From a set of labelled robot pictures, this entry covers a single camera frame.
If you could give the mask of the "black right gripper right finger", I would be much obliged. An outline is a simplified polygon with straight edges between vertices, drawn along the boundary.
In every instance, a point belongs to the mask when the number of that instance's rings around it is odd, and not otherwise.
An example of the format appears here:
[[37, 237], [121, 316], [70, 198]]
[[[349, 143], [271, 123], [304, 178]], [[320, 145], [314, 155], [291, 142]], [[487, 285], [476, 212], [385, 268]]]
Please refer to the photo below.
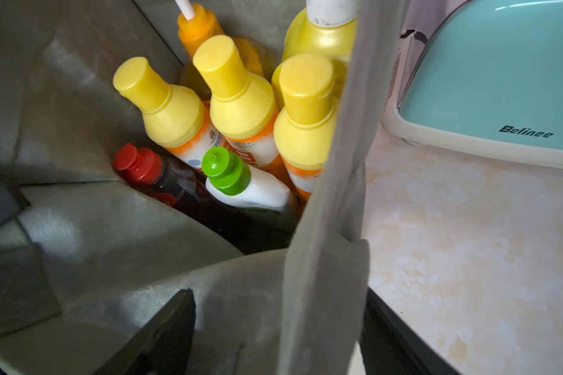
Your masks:
[[359, 339], [366, 374], [459, 375], [368, 289]]

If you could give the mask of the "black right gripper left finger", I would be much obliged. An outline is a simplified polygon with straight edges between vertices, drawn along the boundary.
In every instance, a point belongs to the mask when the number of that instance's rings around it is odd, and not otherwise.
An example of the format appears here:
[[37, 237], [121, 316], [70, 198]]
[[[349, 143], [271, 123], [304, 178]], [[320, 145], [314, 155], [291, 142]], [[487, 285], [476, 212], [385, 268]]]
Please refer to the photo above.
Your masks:
[[195, 330], [193, 291], [180, 290], [96, 374], [183, 374]]

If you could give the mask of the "grey-green shopping bag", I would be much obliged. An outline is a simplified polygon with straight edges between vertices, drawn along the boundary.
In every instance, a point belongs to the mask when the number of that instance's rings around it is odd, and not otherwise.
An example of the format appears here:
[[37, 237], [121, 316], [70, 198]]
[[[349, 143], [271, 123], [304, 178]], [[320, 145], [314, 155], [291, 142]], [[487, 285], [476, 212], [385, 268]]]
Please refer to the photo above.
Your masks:
[[246, 256], [111, 169], [144, 135], [117, 66], [181, 68], [154, 23], [130, 1], [0, 1], [0, 368], [94, 374], [190, 289], [186, 373], [346, 373], [368, 288], [364, 161], [407, 9], [363, 2], [331, 165], [289, 247]]

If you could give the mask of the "white bottle green cap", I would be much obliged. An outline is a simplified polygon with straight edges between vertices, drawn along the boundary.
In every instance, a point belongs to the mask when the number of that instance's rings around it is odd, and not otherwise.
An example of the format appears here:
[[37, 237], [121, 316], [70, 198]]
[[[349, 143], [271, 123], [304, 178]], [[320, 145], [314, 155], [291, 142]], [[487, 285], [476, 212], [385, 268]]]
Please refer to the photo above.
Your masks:
[[297, 224], [297, 200], [275, 176], [246, 164], [224, 147], [215, 147], [203, 157], [206, 189], [220, 203], [254, 220], [284, 231]]

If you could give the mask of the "orange bottle yellow cap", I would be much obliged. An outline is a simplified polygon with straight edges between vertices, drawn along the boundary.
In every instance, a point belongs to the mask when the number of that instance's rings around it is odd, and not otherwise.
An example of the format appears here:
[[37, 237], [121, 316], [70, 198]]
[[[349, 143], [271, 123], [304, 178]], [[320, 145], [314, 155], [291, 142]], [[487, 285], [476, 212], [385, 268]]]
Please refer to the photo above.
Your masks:
[[142, 112], [148, 137], [193, 169], [202, 170], [203, 157], [212, 148], [233, 151], [197, 93], [167, 83], [147, 58], [138, 56], [123, 62], [113, 84]]
[[240, 158], [284, 184], [291, 180], [275, 145], [278, 116], [271, 84], [244, 67], [239, 50], [225, 35], [209, 38], [193, 64], [211, 90], [210, 118]]
[[300, 197], [307, 202], [323, 174], [339, 116], [332, 62], [300, 54], [280, 66], [284, 107], [275, 126], [275, 144]]

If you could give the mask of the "large yellow dish soap bottle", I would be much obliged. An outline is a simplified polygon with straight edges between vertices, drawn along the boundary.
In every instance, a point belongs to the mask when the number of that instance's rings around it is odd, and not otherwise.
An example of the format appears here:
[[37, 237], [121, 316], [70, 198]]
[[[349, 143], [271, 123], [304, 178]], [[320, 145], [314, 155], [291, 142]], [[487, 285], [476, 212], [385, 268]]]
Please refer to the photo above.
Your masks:
[[308, 0], [286, 33], [282, 61], [299, 55], [324, 56], [334, 68], [334, 96], [342, 96], [355, 37], [358, 32], [358, 0]]

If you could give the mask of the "orange pump soap bottle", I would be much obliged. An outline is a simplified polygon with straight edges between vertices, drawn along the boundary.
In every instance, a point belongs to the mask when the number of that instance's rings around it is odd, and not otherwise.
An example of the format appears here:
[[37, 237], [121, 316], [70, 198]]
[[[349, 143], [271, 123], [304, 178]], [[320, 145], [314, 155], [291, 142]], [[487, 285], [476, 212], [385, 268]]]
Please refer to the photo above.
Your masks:
[[[210, 101], [211, 91], [198, 70], [192, 64], [192, 59], [206, 40], [224, 31], [213, 12], [203, 6], [193, 5], [190, 1], [175, 2], [181, 11], [178, 17], [178, 38], [189, 54], [190, 62], [184, 66], [179, 84], [194, 90], [205, 103]], [[267, 78], [270, 73], [267, 55], [263, 48], [248, 37], [231, 38], [239, 50], [242, 62], [251, 73]]]

